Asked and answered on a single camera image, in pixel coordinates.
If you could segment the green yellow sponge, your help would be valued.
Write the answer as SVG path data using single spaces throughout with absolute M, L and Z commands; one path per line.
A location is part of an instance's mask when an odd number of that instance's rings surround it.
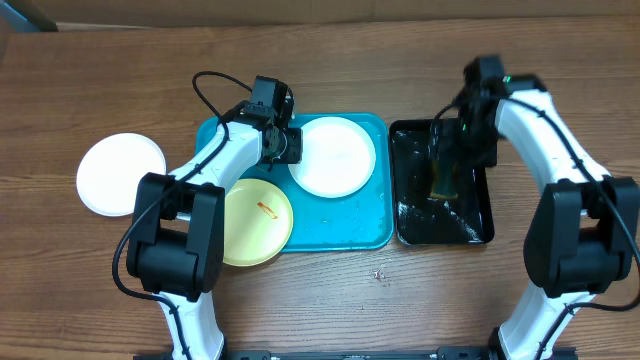
M 432 183 L 430 197 L 441 200 L 458 197 L 455 188 L 456 164 L 445 160 L 432 161 Z

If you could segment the white plate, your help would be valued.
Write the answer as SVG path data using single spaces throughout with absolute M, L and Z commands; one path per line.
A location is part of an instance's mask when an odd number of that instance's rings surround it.
M 136 133 L 118 133 L 92 146 L 82 158 L 76 189 L 83 204 L 107 217 L 132 214 L 139 181 L 149 172 L 165 174 L 160 147 Z
M 377 156 L 362 126 L 344 117 L 324 116 L 305 123 L 301 130 L 302 157 L 289 171 L 302 189 L 323 198 L 340 198 L 369 181 Z

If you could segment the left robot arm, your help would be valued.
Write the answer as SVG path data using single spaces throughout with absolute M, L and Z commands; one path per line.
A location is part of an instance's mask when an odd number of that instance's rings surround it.
M 256 77 L 250 97 L 217 113 L 214 137 L 168 175 L 147 173 L 112 261 L 124 294 L 160 305 L 173 342 L 166 359 L 222 359 L 212 290 L 224 256 L 225 197 L 258 164 L 297 164 L 302 131 L 284 82 Z

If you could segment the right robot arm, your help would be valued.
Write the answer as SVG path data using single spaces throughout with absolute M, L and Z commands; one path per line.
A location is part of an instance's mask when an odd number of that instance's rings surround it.
M 450 103 L 458 115 L 433 119 L 431 195 L 453 199 L 464 167 L 492 167 L 497 142 L 516 149 L 540 191 L 524 240 L 527 288 L 490 339 L 494 359 L 554 359 L 553 347 L 581 309 L 626 312 L 638 307 L 595 302 L 639 263 L 639 187 L 612 176 L 580 145 L 534 74 L 508 75 L 497 55 L 463 70 Z

